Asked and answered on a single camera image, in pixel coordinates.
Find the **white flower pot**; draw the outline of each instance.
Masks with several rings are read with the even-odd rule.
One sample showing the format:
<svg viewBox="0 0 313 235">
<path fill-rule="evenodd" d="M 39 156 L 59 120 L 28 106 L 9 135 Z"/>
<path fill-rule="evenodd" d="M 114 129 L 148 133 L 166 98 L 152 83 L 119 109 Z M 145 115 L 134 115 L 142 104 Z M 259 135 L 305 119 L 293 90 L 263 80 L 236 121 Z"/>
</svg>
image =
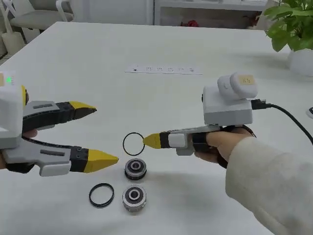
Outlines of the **white flower pot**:
<svg viewBox="0 0 313 235">
<path fill-rule="evenodd" d="M 291 51 L 288 57 L 288 64 L 292 72 L 313 77 L 313 50 Z"/>
</svg>

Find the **white table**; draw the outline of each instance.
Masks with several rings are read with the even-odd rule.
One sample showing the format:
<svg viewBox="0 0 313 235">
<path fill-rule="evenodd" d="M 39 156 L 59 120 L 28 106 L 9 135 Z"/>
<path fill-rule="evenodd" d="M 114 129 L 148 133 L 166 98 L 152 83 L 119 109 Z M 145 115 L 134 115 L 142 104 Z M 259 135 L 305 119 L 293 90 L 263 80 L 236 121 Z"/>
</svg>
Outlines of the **white table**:
<svg viewBox="0 0 313 235">
<path fill-rule="evenodd" d="M 121 201 L 131 184 L 123 172 L 130 157 L 122 140 L 131 131 L 146 136 L 203 125 L 203 86 L 234 71 L 254 74 L 259 97 L 285 107 L 313 133 L 313 120 L 305 115 L 313 106 L 313 82 L 285 68 L 287 55 L 287 49 L 275 53 L 261 31 L 56 23 L 1 70 L 16 70 L 31 99 L 79 100 L 98 108 L 94 115 L 41 131 L 38 139 L 101 149 L 120 161 L 89 175 L 41 178 L 38 169 L 26 175 L 1 171 L 0 234 L 269 235 L 226 196 L 224 169 L 178 157 L 173 149 L 147 147 L 140 156 L 148 168 L 140 182 L 147 205 L 129 214 Z M 203 76 L 125 73 L 132 63 L 189 63 L 199 65 Z M 255 111 L 251 127 L 268 144 L 312 153 L 305 135 L 279 111 Z M 131 142 L 130 150 L 141 148 L 139 141 Z M 88 201 L 89 190 L 100 182 L 115 188 L 105 209 Z"/>
</svg>

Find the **human hand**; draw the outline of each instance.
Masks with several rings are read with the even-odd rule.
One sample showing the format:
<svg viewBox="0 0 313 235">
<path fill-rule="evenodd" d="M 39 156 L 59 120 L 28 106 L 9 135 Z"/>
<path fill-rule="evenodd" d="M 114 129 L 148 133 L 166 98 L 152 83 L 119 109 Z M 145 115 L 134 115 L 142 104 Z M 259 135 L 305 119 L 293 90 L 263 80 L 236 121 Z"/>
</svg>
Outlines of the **human hand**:
<svg viewBox="0 0 313 235">
<path fill-rule="evenodd" d="M 33 138 L 36 135 L 37 135 L 37 130 L 32 130 L 23 134 L 23 136 L 26 138 Z M 0 169 L 5 169 L 5 161 L 3 159 L 3 155 L 1 154 L 1 151 L 0 151 Z"/>
<path fill-rule="evenodd" d="M 236 127 L 231 132 L 209 132 L 206 134 L 206 142 L 212 148 L 209 152 L 196 152 L 195 156 L 205 161 L 218 163 L 218 154 L 227 162 L 234 147 L 244 138 L 253 136 L 250 132 L 242 127 Z"/>
</svg>

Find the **yellow fingertip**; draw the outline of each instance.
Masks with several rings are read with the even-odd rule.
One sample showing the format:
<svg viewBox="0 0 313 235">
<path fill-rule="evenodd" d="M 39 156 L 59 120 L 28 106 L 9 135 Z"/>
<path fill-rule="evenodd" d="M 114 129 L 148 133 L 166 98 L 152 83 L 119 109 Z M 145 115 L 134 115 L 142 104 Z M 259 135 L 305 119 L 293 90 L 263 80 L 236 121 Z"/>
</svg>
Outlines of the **yellow fingertip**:
<svg viewBox="0 0 313 235">
<path fill-rule="evenodd" d="M 81 108 L 89 108 L 89 109 L 96 109 L 96 107 L 82 103 L 82 102 L 78 102 L 78 101 L 69 101 L 69 103 L 71 104 L 71 106 L 73 106 L 74 109 L 81 109 Z"/>
<path fill-rule="evenodd" d="M 155 133 L 143 139 L 143 143 L 151 148 L 161 148 L 160 134 Z"/>
<path fill-rule="evenodd" d="M 114 165 L 118 162 L 118 158 L 102 152 L 100 150 L 89 149 L 88 162 L 85 166 L 84 173 L 95 172 L 106 168 L 110 165 Z"/>
</svg>

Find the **black o-ring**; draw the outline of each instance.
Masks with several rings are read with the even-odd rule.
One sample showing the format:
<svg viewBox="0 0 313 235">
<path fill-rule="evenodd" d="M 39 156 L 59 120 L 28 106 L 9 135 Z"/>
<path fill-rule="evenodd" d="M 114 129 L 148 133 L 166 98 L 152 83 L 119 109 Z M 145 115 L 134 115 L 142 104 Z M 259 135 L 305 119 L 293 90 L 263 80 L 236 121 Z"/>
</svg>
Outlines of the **black o-ring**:
<svg viewBox="0 0 313 235">
<path fill-rule="evenodd" d="M 93 191 L 95 191 L 97 188 L 100 188 L 100 187 L 108 187 L 109 189 L 111 189 L 112 191 L 112 196 L 111 198 L 106 201 L 105 203 L 102 203 L 102 204 L 97 204 L 95 203 L 92 199 L 91 199 L 91 195 L 93 193 Z M 97 208 L 104 208 L 106 206 L 108 206 L 112 201 L 113 201 L 113 198 L 114 198 L 114 188 L 112 185 L 108 184 L 108 183 L 100 183 L 100 184 L 97 184 L 95 185 L 89 192 L 89 201 L 90 203 L 94 206 L 94 207 L 97 207 Z"/>
<path fill-rule="evenodd" d="M 143 137 L 140 133 L 138 133 L 138 132 L 131 132 L 131 133 L 128 133 L 128 134 L 124 137 L 124 139 L 123 139 L 123 150 L 124 150 L 125 153 L 127 153 L 127 154 L 130 155 L 130 156 L 138 156 L 138 155 L 139 155 L 140 153 L 142 153 L 143 150 L 145 149 L 145 146 L 146 146 L 145 144 L 143 144 L 142 150 L 141 150 L 139 153 L 137 153 L 137 154 L 131 154 L 131 153 L 127 152 L 126 149 L 125 149 L 125 140 L 126 140 L 126 138 L 127 138 L 128 136 L 130 136 L 130 135 L 133 135 L 133 134 L 139 135 L 139 136 L 142 137 L 142 139 L 144 139 L 144 137 Z"/>
</svg>

